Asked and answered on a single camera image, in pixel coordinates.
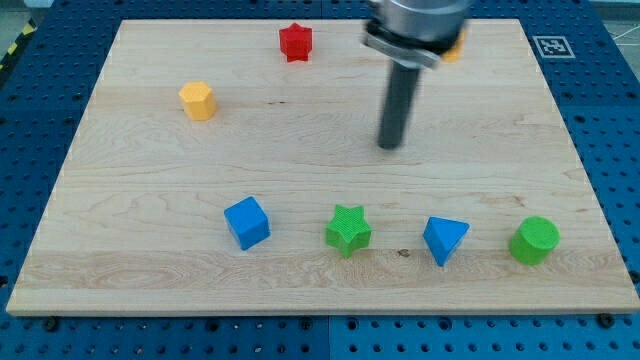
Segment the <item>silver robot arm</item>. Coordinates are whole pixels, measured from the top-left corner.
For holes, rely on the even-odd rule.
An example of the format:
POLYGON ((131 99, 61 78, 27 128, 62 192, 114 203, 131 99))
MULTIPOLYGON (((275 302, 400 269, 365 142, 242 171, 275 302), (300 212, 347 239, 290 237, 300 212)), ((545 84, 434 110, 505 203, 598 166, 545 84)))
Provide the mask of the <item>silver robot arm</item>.
POLYGON ((420 74, 433 68, 460 37, 471 0, 372 1, 373 15, 364 24, 362 44, 390 59, 377 145, 396 149, 406 124, 420 74))

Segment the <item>silver tool mount plate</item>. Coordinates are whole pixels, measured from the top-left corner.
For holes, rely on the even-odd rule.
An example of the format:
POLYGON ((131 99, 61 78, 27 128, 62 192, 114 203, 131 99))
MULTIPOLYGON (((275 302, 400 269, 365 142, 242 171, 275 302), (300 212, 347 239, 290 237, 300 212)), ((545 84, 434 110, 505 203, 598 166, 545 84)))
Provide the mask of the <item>silver tool mount plate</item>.
POLYGON ((364 25, 362 43, 409 68, 434 68, 442 55, 453 50, 463 36, 463 28, 440 40, 423 42, 393 34, 378 19, 364 25))

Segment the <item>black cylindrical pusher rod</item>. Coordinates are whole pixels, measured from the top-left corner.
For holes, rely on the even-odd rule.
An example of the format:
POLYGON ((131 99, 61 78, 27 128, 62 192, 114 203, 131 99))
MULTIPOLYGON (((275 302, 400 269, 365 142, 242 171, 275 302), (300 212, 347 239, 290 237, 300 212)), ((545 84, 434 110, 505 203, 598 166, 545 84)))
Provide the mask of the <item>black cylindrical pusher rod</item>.
POLYGON ((402 144, 420 72, 392 62, 377 138, 380 148, 391 150, 402 144))

